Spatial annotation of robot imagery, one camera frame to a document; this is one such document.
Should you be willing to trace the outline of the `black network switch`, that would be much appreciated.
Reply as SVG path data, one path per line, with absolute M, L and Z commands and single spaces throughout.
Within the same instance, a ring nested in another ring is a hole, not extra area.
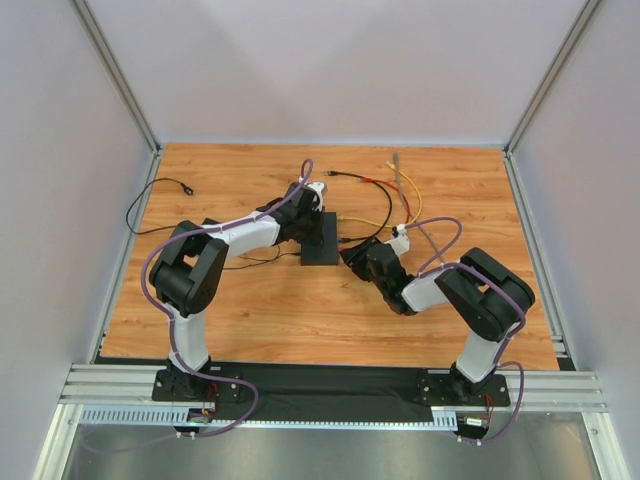
M 337 214 L 326 212 L 319 245 L 302 245 L 300 264 L 302 266 L 332 266 L 340 263 L 338 250 Z

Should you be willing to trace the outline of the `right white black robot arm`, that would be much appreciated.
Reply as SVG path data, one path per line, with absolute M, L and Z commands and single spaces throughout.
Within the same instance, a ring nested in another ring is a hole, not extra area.
M 479 393 L 493 376 L 514 334 L 535 303 L 532 288 L 484 250 L 474 247 L 456 262 L 410 274 L 401 263 L 407 240 L 374 237 L 344 248 L 340 257 L 361 280 L 372 283 L 390 309 L 412 316 L 449 304 L 470 329 L 445 385 L 459 399 Z

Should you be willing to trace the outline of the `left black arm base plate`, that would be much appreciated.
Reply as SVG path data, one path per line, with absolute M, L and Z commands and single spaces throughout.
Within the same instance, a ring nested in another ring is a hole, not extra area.
M 213 382 L 170 368 L 157 372 L 151 394 L 158 402 L 237 403 L 245 397 L 246 388 L 237 382 Z

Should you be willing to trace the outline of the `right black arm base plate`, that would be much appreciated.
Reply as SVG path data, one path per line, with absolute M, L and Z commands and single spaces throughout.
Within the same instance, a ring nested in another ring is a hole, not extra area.
M 417 385 L 421 402 L 428 406 L 507 407 L 511 404 L 506 379 L 496 373 L 473 383 L 455 369 L 421 370 Z

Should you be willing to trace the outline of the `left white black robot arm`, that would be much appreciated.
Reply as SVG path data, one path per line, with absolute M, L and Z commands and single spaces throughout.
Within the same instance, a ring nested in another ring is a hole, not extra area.
M 143 294 L 169 322 L 173 366 L 201 376 L 210 356 L 205 311 L 212 303 L 225 264 L 252 250 L 295 241 L 320 245 L 324 221 L 323 182 L 299 180 L 249 215 L 217 224 L 181 222 L 143 264 Z

